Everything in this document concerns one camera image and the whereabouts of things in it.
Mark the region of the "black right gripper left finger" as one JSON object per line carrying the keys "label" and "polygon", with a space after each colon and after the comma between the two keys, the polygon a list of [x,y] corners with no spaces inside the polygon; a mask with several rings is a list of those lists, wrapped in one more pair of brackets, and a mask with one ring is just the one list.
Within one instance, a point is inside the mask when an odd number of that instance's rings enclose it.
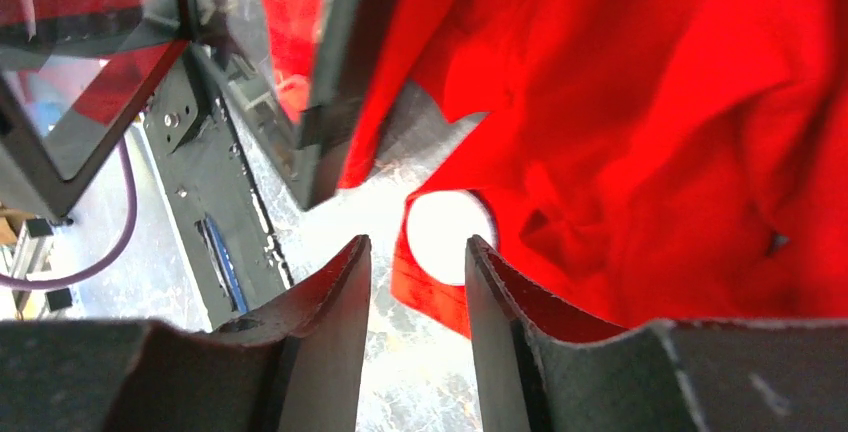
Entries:
{"label": "black right gripper left finger", "polygon": [[351,431],[371,243],[213,332],[159,320],[5,322],[5,431]]}

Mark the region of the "black square frame box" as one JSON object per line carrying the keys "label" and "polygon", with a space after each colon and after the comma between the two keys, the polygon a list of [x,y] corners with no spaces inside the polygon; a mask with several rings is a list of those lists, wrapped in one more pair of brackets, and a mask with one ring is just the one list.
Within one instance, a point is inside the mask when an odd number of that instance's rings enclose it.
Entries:
{"label": "black square frame box", "polygon": [[1,200],[60,218],[134,118],[188,142],[214,97],[298,206],[337,187],[396,0],[1,0]]}

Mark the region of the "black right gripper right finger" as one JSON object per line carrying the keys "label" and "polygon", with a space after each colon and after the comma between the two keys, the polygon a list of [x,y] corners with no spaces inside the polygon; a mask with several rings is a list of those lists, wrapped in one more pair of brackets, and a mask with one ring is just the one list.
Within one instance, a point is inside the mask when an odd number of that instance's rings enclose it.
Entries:
{"label": "black right gripper right finger", "polygon": [[480,237],[466,295],[487,431],[843,431],[843,320],[653,320],[552,295]]}

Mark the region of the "red garment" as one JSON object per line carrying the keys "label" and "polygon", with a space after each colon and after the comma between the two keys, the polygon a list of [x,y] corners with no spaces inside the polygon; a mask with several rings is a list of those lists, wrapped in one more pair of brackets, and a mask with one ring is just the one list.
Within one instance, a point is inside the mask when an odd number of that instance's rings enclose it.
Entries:
{"label": "red garment", "polygon": [[847,0],[397,0],[332,189],[411,82],[482,120],[406,199],[402,304],[469,334],[411,230],[464,191],[508,261],[621,326],[846,316]]}

